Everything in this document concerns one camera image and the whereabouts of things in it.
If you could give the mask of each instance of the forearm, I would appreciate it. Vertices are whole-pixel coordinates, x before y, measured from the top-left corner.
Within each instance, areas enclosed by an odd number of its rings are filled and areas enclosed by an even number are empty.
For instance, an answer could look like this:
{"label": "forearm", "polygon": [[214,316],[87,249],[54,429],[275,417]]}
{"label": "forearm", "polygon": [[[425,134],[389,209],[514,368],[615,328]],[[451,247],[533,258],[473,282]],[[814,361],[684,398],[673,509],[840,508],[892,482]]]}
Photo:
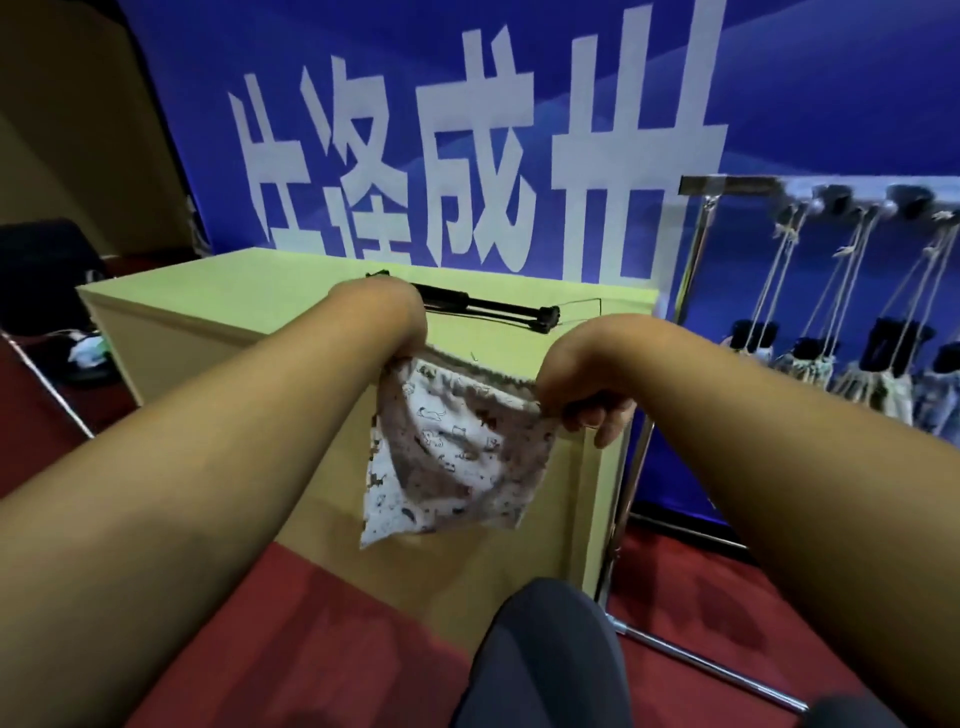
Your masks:
{"label": "forearm", "polygon": [[623,386],[775,583],[875,690],[960,724],[960,453],[637,318]]}
{"label": "forearm", "polygon": [[0,504],[0,723],[124,716],[274,538],[404,316],[385,290],[325,301]]}

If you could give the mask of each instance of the gray pants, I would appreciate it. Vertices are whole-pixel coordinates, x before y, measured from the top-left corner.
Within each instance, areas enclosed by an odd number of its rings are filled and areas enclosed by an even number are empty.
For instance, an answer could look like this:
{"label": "gray pants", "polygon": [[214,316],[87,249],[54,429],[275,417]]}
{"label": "gray pants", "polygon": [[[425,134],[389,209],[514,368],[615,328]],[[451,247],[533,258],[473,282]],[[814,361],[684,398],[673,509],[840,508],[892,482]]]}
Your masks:
{"label": "gray pants", "polygon": [[[452,728],[633,728],[623,654],[583,592],[536,579],[497,612]],[[902,728],[869,697],[816,703],[798,728]]]}

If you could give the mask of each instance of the metal rod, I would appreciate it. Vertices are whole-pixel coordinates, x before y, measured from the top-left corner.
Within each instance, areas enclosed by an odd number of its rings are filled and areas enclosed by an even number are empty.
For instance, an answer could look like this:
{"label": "metal rod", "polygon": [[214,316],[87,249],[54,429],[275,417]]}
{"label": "metal rod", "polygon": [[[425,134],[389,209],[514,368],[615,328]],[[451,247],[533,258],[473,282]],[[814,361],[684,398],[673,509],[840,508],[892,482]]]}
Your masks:
{"label": "metal rod", "polygon": [[66,412],[67,416],[73,420],[74,425],[80,428],[81,432],[86,435],[87,439],[92,440],[93,431],[86,426],[86,423],[83,420],[80,419],[80,415],[74,411],[73,407],[71,407],[67,400],[63,398],[63,395],[57,391],[57,387],[55,387],[53,383],[43,374],[43,372],[34,363],[34,360],[31,359],[30,356],[23,351],[20,345],[13,341],[13,338],[2,329],[0,329],[0,336],[2,336],[8,344],[10,344],[10,348],[16,352],[17,356],[20,357],[20,361],[26,365],[27,369],[34,373],[34,376],[39,379],[40,384],[43,385],[43,388],[47,390],[50,396],[57,401],[57,404],[60,405],[60,409]]}
{"label": "metal rod", "polygon": [[808,710],[807,704],[799,698],[788,695],[785,692],[781,692],[775,688],[771,688],[768,685],[764,685],[763,683],[731,670],[728,667],[718,665],[712,660],[708,660],[706,657],[701,657],[694,652],[690,652],[689,650],[685,650],[673,643],[669,643],[667,640],[661,640],[659,637],[655,637],[654,635],[646,632],[641,632],[640,630],[631,627],[629,624],[620,621],[616,617],[611,617],[610,615],[607,615],[607,617],[617,634],[623,635],[624,637],[639,642],[644,646],[650,647],[650,649],[659,652],[661,655],[665,655],[666,657],[670,657],[674,660],[679,660],[685,665],[696,667],[711,677],[723,680],[725,683],[733,685],[735,688],[740,688],[742,691],[746,691],[756,695],[757,697],[761,697],[786,711],[790,711],[791,713],[801,714],[806,713]]}
{"label": "metal rod", "polygon": [[[677,289],[677,305],[674,308],[673,321],[682,326],[686,321],[686,314],[690,305],[690,291],[693,288],[693,281],[697,275],[697,269],[700,267],[700,261],[704,254],[704,245],[707,242],[707,233],[713,225],[713,218],[716,214],[719,195],[708,195],[700,205],[700,213],[697,215],[697,224],[693,231],[693,239],[690,242],[690,253],[686,259],[684,267],[684,276],[680,280],[680,287]],[[647,457],[647,450],[650,448],[650,440],[654,434],[654,421],[646,417],[643,420],[643,427],[639,436],[636,438],[636,447],[634,448],[634,458],[630,463],[630,476],[625,485],[620,487],[619,497],[617,498],[614,509],[612,526],[607,539],[607,553],[604,556],[604,564],[600,570],[600,588],[597,590],[597,603],[606,608],[607,599],[610,595],[610,584],[613,576],[613,565],[616,563],[620,552],[620,546],[623,544],[623,536],[627,531],[627,522],[630,520],[630,509],[634,504],[636,489],[640,483],[640,473],[643,471],[643,463]]]}
{"label": "metal rod", "polygon": [[670,531],[677,531],[678,533],[685,533],[688,536],[696,536],[698,539],[707,539],[708,541],[713,541],[715,544],[719,544],[720,546],[732,546],[733,548],[742,548],[743,550],[747,550],[746,546],[736,541],[731,541],[730,539],[722,539],[719,536],[711,536],[710,534],[704,533],[703,531],[695,531],[692,528],[684,528],[681,525],[676,525],[675,523],[669,523],[667,521],[661,521],[660,519],[654,519],[654,518],[651,518],[650,516],[644,516],[640,513],[631,513],[630,519],[631,521],[651,523],[652,525],[658,528],[664,528]]}

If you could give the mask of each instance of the wall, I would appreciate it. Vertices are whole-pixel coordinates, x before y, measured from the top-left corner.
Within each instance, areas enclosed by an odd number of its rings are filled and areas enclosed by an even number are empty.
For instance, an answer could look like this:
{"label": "wall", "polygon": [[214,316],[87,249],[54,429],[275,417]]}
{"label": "wall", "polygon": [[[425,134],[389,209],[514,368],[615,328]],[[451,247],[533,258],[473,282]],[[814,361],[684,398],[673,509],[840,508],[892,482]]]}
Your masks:
{"label": "wall", "polygon": [[127,34],[80,3],[0,8],[0,224],[69,217],[101,255],[189,246]]}

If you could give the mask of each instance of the drawstring bag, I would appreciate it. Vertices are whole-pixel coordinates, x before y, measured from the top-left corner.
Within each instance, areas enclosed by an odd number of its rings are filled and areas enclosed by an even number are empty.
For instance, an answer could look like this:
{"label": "drawstring bag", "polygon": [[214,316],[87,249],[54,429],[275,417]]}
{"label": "drawstring bag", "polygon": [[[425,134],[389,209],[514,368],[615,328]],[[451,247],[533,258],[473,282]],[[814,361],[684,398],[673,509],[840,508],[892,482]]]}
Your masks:
{"label": "drawstring bag", "polygon": [[360,546],[471,523],[517,528],[559,422],[534,383],[428,348],[377,385]]}
{"label": "drawstring bag", "polygon": [[[875,211],[861,209],[859,210],[859,216],[850,244],[833,254],[833,257],[836,258],[833,272],[830,274],[827,285],[824,286],[823,293],[820,294],[820,299],[813,307],[813,312],[810,314],[800,338],[794,344],[793,350],[779,357],[773,365],[774,369],[792,376],[798,381],[812,384],[821,389],[827,389],[833,378],[836,351],[840,347],[838,337],[847,316],[847,310],[850,307],[853,287],[860,272],[860,264],[863,262],[863,255],[866,252],[870,234],[876,226]],[[818,336],[812,337],[809,333],[813,327],[813,322],[816,320],[817,314],[820,313],[820,309],[833,287],[833,282],[837,280],[841,270],[843,270],[843,276],[833,295],[833,301],[820,328],[820,333]]]}
{"label": "drawstring bag", "polygon": [[[952,220],[952,214],[937,215],[934,219],[940,222]],[[831,392],[845,400],[866,404],[906,425],[913,424],[913,381],[910,370],[920,347],[935,334],[926,322],[947,268],[957,231],[955,223],[937,229],[933,241],[924,247],[880,312],[859,363],[848,366],[843,376],[834,383]],[[901,320],[887,317],[887,312],[924,262],[923,274],[907,304],[905,317]],[[915,321],[913,317],[924,295],[926,303],[923,317]]]}
{"label": "drawstring bag", "polygon": [[733,322],[730,336],[720,342],[720,346],[733,349],[744,356],[749,355],[766,367],[773,359],[773,345],[779,331],[780,324],[776,321],[757,328],[752,320],[740,319]]}
{"label": "drawstring bag", "polygon": [[[720,342],[720,346],[750,356],[764,366],[770,365],[774,356],[774,340],[780,330],[780,326],[773,321],[774,312],[777,310],[777,302],[780,300],[780,292],[783,289],[783,281],[786,278],[794,248],[800,242],[800,229],[804,225],[808,211],[808,205],[793,205],[789,208],[786,223],[777,222],[774,226],[774,239],[778,239],[780,244],[777,246],[773,263],[760,289],[754,312],[749,319],[734,323],[731,335]],[[764,315],[763,308],[767,304],[772,288],[773,296]]]}
{"label": "drawstring bag", "polygon": [[914,426],[960,447],[960,336],[937,352],[914,384]]}

